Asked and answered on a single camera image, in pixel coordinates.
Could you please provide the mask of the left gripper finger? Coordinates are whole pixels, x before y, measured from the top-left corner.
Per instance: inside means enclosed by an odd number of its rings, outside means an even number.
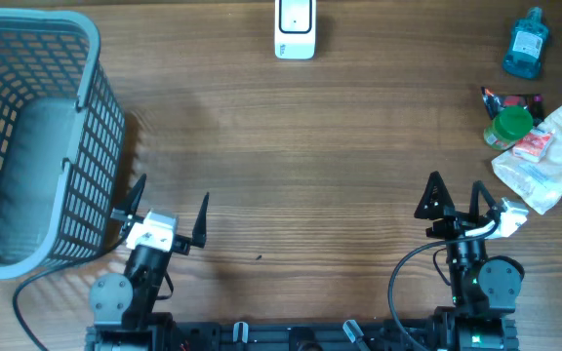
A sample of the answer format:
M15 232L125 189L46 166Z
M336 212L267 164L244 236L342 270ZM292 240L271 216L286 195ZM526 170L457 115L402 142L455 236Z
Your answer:
M137 214L145 183L146 174L142 174L126 197L114 207L115 217L129 217Z
M192 229L192 246L197 248L204 248L207 242L207 211L209 206L210 193L207 192L199 213L196 217L193 229Z

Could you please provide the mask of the red snack packet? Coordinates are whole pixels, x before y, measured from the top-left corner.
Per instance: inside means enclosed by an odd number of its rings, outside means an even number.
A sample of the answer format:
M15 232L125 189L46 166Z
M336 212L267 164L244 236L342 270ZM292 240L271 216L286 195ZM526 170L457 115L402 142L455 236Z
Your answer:
M554 131L533 128L511 148L513 156L538 163L554 139Z

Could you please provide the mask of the green lid jar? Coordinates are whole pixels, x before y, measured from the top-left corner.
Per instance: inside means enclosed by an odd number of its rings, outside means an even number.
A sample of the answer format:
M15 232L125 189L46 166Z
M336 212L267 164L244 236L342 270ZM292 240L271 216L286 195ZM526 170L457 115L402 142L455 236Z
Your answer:
M483 138L493 149L506 150L525 137L534 127L530 112L521 106L503 109L484 130Z

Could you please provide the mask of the white long pouch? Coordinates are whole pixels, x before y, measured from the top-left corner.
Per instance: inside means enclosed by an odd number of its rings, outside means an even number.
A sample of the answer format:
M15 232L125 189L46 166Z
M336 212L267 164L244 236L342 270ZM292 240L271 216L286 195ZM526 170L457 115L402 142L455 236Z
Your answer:
M495 175L524 202L543 215L562 197L562 105L550 113L540 129L552 132L552 141L538 162L505 151L492 160Z

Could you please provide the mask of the black red snack wrapper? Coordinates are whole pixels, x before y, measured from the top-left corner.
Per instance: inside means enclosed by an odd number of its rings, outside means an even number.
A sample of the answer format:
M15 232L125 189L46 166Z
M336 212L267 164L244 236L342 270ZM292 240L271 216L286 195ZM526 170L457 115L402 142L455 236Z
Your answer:
M500 95L486 87L481 87L481 96L485 109L491 120L510 106L520 106L533 117L534 126L538 126L544 119L543 96L541 94Z

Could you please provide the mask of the blue mouthwash bottle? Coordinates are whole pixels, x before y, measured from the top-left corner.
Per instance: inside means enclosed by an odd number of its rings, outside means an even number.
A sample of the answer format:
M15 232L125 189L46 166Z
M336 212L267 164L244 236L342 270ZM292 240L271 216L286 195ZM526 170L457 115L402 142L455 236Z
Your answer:
M536 79L542 69L542 53L549 37L549 29L542 21L542 9L533 7L511 28L511 39L502 60L502 68L509 74Z

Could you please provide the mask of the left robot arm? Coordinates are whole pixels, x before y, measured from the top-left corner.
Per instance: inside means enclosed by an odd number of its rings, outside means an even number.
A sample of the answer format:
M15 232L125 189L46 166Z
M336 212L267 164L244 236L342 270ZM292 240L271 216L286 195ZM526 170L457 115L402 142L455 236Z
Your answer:
M193 247L204 248L207 240L209 198L204 197L189 237L177 233L178 218L137 210L144 190L142 175L126 198L110 214L122 223L126 246L131 250L122 273L108 273L93 283L89 303L94 314L87 328L85 349L190 350L192 344L168 312L153 311L161 286L174 285L168 274L173 254L188 255Z

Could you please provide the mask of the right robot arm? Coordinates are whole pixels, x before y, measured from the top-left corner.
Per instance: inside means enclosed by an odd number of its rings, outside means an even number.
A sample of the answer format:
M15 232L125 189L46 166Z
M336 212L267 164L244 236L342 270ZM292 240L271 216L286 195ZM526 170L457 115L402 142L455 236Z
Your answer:
M426 236L446 242L446 264L453 298L438 307L418 334L426 350L514 351L519 348L516 309L525 276L523 266L505 255L488 256L486 242L505 239L526 221L519 202L495 200L480 181L472 185L469 210L460 212L437 172L428 177L414 213L432 226Z

